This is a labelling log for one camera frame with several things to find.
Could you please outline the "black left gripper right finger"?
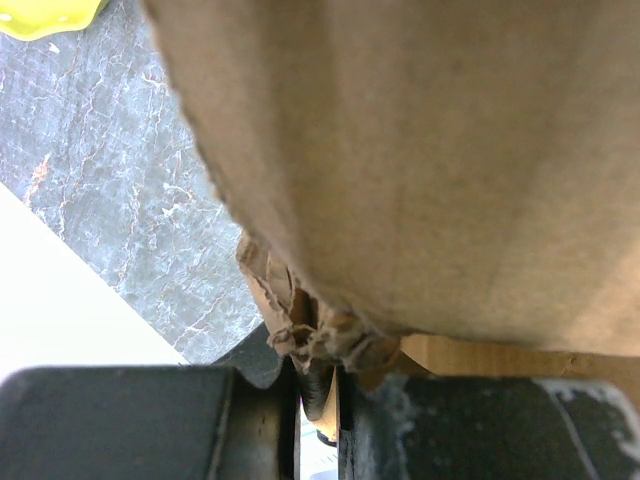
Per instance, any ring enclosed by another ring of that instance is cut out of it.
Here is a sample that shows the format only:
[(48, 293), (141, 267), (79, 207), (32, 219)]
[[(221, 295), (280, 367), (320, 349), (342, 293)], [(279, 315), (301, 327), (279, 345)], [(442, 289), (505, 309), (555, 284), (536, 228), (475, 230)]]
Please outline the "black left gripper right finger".
[(337, 377), (342, 479), (636, 479), (639, 415), (567, 378)]

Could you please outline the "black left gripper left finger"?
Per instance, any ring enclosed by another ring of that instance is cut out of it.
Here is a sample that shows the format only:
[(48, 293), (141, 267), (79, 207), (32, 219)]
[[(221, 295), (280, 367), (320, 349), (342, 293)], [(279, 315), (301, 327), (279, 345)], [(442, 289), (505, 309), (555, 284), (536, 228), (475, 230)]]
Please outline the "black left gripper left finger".
[(264, 327), (211, 365), (38, 367), (1, 385), (5, 479), (295, 479), (299, 398)]

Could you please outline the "brown cardboard express box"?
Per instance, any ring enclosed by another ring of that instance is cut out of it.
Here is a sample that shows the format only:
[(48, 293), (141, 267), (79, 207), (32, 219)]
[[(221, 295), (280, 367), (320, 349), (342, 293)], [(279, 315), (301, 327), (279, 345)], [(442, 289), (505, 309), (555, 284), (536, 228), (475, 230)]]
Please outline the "brown cardboard express box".
[(639, 398), (635, 1), (147, 1), (269, 343)]

